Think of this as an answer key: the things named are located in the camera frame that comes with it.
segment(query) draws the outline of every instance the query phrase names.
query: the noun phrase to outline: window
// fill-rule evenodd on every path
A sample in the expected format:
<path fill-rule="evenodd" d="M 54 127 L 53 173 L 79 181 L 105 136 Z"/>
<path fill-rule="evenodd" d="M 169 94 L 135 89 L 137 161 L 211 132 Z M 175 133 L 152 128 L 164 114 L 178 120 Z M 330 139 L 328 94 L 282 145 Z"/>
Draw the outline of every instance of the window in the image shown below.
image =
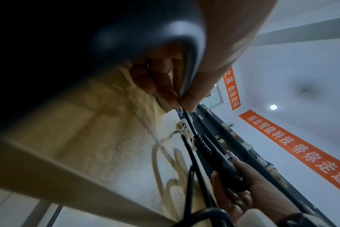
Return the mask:
<path fill-rule="evenodd" d="M 207 106 L 209 109 L 214 108 L 218 105 L 223 103 L 221 93 L 219 91 L 219 86 L 216 85 L 212 90 L 211 90 L 211 95 L 209 97 L 204 98 L 200 104 L 204 104 Z"/>

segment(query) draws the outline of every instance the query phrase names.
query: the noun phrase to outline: orange banner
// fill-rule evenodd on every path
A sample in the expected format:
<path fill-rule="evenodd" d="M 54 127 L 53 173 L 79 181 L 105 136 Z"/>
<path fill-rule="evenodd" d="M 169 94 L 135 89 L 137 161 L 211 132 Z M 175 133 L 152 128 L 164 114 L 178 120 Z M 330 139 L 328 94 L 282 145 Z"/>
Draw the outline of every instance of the orange banner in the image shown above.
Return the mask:
<path fill-rule="evenodd" d="M 252 110 L 239 116 L 340 189 L 340 160 L 266 120 Z"/>
<path fill-rule="evenodd" d="M 232 110 L 237 109 L 241 106 L 240 97 L 238 95 L 235 76 L 232 68 L 230 68 L 224 75 L 223 81 L 225 82 L 226 91 L 229 95 L 230 104 Z"/>

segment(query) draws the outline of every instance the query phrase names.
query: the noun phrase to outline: hand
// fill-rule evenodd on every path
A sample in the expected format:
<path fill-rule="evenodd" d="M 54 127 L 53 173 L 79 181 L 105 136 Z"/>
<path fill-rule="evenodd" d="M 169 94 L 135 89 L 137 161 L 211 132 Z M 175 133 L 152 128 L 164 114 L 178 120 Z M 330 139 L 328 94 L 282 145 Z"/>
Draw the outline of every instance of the hand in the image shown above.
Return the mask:
<path fill-rule="evenodd" d="M 247 180 L 250 191 L 236 194 L 224 188 L 216 172 L 211 174 L 211 181 L 217 205 L 227 211 L 233 222 L 237 222 L 246 210 L 251 208 L 259 209 L 274 223 L 290 214 L 300 213 L 285 195 L 250 165 L 237 157 L 232 159 L 232 163 Z"/>
<path fill-rule="evenodd" d="M 223 74 L 250 45 L 277 0 L 198 0 L 207 24 L 206 50 L 196 78 L 182 100 L 187 111 L 214 88 Z M 134 83 L 157 94 L 174 109 L 180 108 L 183 47 L 171 44 L 145 54 L 124 66 Z M 167 75 L 172 70 L 173 85 Z"/>

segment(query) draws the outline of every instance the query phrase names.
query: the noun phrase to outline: ceiling light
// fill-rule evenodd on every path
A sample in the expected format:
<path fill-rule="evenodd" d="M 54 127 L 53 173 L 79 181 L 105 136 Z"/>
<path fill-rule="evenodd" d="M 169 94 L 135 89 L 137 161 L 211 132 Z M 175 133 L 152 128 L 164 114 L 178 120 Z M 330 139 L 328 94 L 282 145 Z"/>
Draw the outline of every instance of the ceiling light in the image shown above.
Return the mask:
<path fill-rule="evenodd" d="M 271 105 L 270 108 L 271 108 L 272 110 L 277 110 L 278 106 L 276 106 L 276 105 Z"/>

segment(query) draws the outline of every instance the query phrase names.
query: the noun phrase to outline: wooden table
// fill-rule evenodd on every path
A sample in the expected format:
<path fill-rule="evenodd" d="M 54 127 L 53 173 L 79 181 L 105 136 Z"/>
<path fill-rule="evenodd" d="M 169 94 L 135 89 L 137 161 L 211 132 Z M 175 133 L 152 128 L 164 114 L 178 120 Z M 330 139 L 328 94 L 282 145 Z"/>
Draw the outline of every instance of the wooden table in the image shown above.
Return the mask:
<path fill-rule="evenodd" d="M 178 121 L 128 71 L 105 70 L 0 136 L 0 187 L 135 226 L 171 226 L 182 219 L 191 166 L 180 136 L 170 138 Z M 205 208 L 196 184 L 192 208 Z"/>

